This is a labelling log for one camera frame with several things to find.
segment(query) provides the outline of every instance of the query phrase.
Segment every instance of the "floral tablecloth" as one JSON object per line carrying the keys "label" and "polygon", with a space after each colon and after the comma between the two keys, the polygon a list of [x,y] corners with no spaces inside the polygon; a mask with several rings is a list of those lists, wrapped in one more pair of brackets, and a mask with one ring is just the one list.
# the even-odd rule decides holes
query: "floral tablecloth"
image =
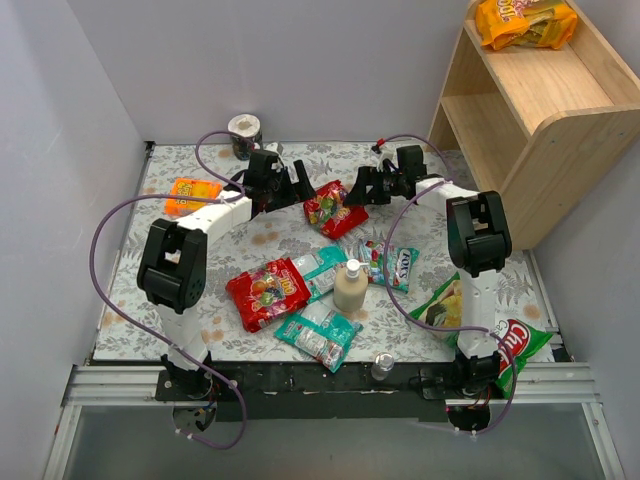
{"label": "floral tablecloth", "polygon": [[[334,179],[350,188],[358,166],[375,165],[369,144],[362,143],[285,143],[285,164],[302,159],[309,178],[318,188]],[[203,147],[203,159],[214,170],[231,176],[246,163],[238,161],[226,145]],[[446,174],[441,160],[425,154],[430,173]],[[460,186],[474,188],[464,158],[459,152],[447,152],[451,176]],[[193,146],[156,146],[149,159],[142,185],[144,193],[169,192],[178,177],[208,178],[195,161]],[[391,205],[369,206],[370,218],[341,239],[347,246],[359,238],[386,236],[393,217],[406,200],[394,199]],[[164,216],[162,201],[147,201],[136,206],[124,242],[111,289],[111,298],[125,311],[146,325],[161,330],[153,305],[136,286],[136,273],[151,223]],[[213,360],[221,361],[307,361],[301,354],[274,337],[278,323],[255,334],[244,331],[239,314],[225,291],[226,283],[242,271],[280,257],[298,257],[330,244],[330,240],[307,224],[302,206],[262,214],[222,237],[208,252],[207,285],[196,308],[200,314],[202,336]],[[427,208],[410,209],[394,236],[394,244],[421,251],[411,272],[408,294],[398,293],[408,309],[424,304],[434,289],[454,272],[447,251],[445,218]],[[522,252],[514,252],[500,273],[496,319],[516,317],[544,329],[546,319],[534,293],[532,279]],[[323,302],[332,306],[328,295]],[[391,352],[396,361],[450,361],[452,350],[426,331],[406,322],[394,309],[382,286],[370,285],[364,307],[351,315],[364,325],[356,337],[347,361],[371,361],[380,351]],[[115,313],[103,314],[94,351],[95,360],[157,360],[167,347],[128,324]],[[547,345],[535,361],[553,361]]]}

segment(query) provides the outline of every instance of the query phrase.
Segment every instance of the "tin can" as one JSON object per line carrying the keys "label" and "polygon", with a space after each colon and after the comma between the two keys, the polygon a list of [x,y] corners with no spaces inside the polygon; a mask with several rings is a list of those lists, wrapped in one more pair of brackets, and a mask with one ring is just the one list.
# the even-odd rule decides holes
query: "tin can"
{"label": "tin can", "polygon": [[233,117],[229,121],[227,130],[251,141],[250,145],[235,135],[231,136],[233,154],[238,160],[249,160],[253,145],[258,144],[260,148],[262,147],[262,129],[260,120],[258,120],[258,117],[255,115],[243,113],[242,115]]}
{"label": "tin can", "polygon": [[379,353],[371,365],[371,376],[374,380],[381,382],[389,375],[393,369],[395,360],[390,353]]}

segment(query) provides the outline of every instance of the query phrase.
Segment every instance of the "wooden box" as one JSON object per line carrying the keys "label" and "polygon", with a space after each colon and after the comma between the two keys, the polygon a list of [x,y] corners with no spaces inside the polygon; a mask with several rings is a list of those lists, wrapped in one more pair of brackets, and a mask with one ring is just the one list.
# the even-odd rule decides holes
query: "wooden box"
{"label": "wooden box", "polygon": [[640,81],[572,0],[560,50],[481,46],[478,1],[449,66],[429,139],[460,149],[502,195],[514,248],[535,247],[640,133]]}

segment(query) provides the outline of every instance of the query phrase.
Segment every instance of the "beige bottle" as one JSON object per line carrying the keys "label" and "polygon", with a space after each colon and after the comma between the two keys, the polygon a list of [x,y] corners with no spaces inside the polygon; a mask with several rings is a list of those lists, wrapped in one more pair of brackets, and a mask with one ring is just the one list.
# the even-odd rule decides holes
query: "beige bottle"
{"label": "beige bottle", "polygon": [[333,303],[343,312],[355,312],[364,303],[369,279],[358,260],[351,259],[338,270],[333,287]]}

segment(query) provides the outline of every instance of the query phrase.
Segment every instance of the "orange snack bag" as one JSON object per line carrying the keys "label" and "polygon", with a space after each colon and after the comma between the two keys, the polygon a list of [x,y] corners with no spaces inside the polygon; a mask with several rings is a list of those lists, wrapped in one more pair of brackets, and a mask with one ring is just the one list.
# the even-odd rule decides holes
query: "orange snack bag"
{"label": "orange snack bag", "polygon": [[[216,198],[222,191],[219,183],[205,180],[193,180],[191,178],[178,178],[173,184],[171,195],[185,195],[187,197]],[[174,200],[170,198],[164,206],[165,213],[169,215],[184,216],[195,212],[206,203],[193,200]]]}
{"label": "orange snack bag", "polygon": [[476,9],[482,45],[558,49],[571,39],[578,15],[563,0],[485,0]]}

